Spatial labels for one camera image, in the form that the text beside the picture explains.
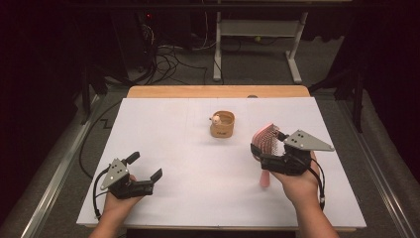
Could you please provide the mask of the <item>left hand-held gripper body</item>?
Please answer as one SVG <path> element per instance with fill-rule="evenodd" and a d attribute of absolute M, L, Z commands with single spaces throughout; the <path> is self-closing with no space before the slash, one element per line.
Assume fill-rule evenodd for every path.
<path fill-rule="evenodd" d="M 108 168 L 100 189 L 110 191 L 118 199 L 152 195 L 155 185 L 152 180 L 131 180 L 128 165 L 134 161 L 135 159 L 114 159 Z"/>

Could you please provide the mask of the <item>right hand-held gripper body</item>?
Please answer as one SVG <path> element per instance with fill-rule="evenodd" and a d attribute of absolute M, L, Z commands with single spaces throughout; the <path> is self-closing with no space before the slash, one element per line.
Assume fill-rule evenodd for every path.
<path fill-rule="evenodd" d="M 314 151 L 334 152 L 335 148 L 303 130 L 297 130 L 277 143 L 279 160 L 269 172 L 300 176 L 311 168 L 310 153 Z"/>

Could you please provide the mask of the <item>pink hairbrush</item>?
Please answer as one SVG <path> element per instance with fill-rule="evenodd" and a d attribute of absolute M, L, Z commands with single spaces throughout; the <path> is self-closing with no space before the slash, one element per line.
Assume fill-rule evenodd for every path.
<path fill-rule="evenodd" d="M 274 163 L 279 160 L 279 155 L 277 154 L 277 143 L 283 142 L 277 139 L 277 133 L 279 131 L 279 128 L 274 124 L 268 124 L 259 129 L 254 134 L 251 141 L 251 144 L 256 145 L 262 150 L 260 160 L 262 166 L 260 186 L 262 187 L 268 187 L 270 185 L 269 169 L 272 169 Z"/>

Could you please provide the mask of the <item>person's left hand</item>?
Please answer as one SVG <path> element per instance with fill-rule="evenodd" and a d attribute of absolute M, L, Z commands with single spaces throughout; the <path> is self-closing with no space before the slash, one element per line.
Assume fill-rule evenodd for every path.
<path fill-rule="evenodd" d="M 142 199 L 141 196 L 119 199 L 111 192 L 108 192 L 105 198 L 102 216 L 127 217 Z"/>

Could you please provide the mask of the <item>person's right hand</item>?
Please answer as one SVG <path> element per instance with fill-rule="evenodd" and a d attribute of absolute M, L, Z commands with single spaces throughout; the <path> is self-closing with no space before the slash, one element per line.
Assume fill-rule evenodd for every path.
<path fill-rule="evenodd" d="M 300 176 L 287 176 L 275 172 L 271 174 L 277 178 L 283 187 L 286 197 L 292 202 L 295 209 L 315 206 L 320 207 L 318 201 L 319 169 L 316 164 L 317 159 L 313 152 L 311 156 L 311 169 Z"/>

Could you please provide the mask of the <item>black tripod stand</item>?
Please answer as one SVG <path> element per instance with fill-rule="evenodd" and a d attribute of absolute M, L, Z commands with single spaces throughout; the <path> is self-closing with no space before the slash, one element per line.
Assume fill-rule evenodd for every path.
<path fill-rule="evenodd" d="M 313 93 L 321 88 L 335 87 L 334 97 L 336 100 L 353 99 L 352 121 L 357 131 L 362 129 L 362 109 L 364 94 L 363 68 L 353 64 L 345 69 L 327 76 L 325 79 L 311 85 L 308 90 Z"/>
<path fill-rule="evenodd" d="M 120 76 L 111 70 L 96 64 L 86 63 L 81 73 L 81 99 L 84 117 L 82 123 L 85 124 L 92 114 L 90 99 L 90 89 L 97 95 L 106 95 L 108 92 L 109 78 L 112 85 L 123 85 L 131 87 L 134 82 L 128 77 Z"/>

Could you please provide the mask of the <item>dark computer tower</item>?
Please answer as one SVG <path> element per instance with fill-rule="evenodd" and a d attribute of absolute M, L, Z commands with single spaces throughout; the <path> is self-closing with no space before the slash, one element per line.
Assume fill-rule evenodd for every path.
<path fill-rule="evenodd" d="M 112 14 L 114 29 L 126 69 L 148 68 L 152 65 L 151 46 L 137 12 Z"/>

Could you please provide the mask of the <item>aluminium floor rail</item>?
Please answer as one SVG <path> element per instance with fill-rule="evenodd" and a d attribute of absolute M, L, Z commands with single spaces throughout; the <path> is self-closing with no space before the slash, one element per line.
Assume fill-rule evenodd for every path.
<path fill-rule="evenodd" d="M 397 198 L 396 193 L 392 190 L 385 177 L 385 173 L 379 167 L 376 156 L 368 146 L 366 137 L 356 128 L 350 106 L 344 101 L 338 101 L 338 106 L 346 118 L 347 123 L 350 125 L 353 134 L 356 136 L 359 147 L 364 154 L 367 170 L 401 238 L 420 238 L 420 235 L 416 234 L 410 223 L 407 214 L 403 211 L 401 202 Z"/>
<path fill-rule="evenodd" d="M 36 173 L 30 194 L 38 194 L 40 197 L 36 199 L 37 206 L 19 238 L 38 238 L 41 234 L 74 164 L 75 154 L 92 124 L 91 117 L 96 114 L 102 102 L 101 96 L 94 95 L 88 101 L 91 114 L 85 116 L 82 111 L 76 113 Z"/>

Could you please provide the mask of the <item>white metal stand frame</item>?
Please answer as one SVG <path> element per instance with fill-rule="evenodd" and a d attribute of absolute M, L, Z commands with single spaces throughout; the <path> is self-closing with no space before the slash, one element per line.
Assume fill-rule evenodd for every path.
<path fill-rule="evenodd" d="M 299 20 L 295 21 L 269 21 L 269 20 L 223 20 L 221 13 L 216 18 L 216 39 L 215 54 L 213 62 L 213 79 L 222 79 L 222 52 L 221 40 L 223 37 L 269 37 L 269 38 L 291 38 L 293 46 L 286 51 L 285 57 L 293 81 L 296 84 L 302 83 L 302 78 L 295 61 L 295 55 L 306 25 L 308 13 L 301 14 Z"/>

